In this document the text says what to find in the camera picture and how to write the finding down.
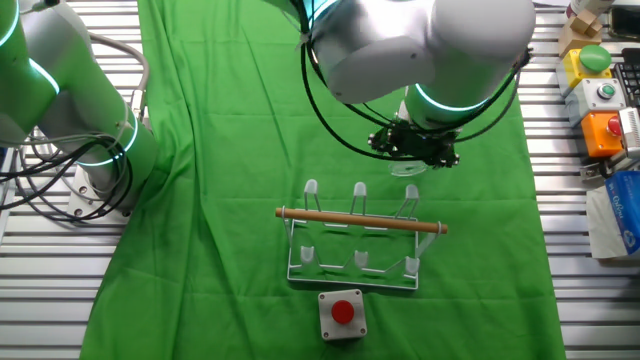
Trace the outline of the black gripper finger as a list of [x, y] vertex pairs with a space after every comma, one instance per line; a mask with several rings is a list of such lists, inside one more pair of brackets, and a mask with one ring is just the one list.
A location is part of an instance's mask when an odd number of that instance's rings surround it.
[[460, 156], [455, 152], [447, 152], [429, 158], [426, 164], [433, 169], [452, 168], [459, 164]]
[[369, 135], [367, 144], [372, 150], [380, 153], [397, 153], [398, 147], [392, 135], [393, 132], [391, 130], [379, 130]]

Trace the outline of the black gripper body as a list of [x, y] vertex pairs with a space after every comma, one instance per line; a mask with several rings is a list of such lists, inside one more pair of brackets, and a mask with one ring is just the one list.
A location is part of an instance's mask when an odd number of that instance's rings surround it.
[[407, 122], [396, 123], [387, 131], [388, 153], [393, 157], [418, 160], [455, 160], [455, 132], [419, 132]]

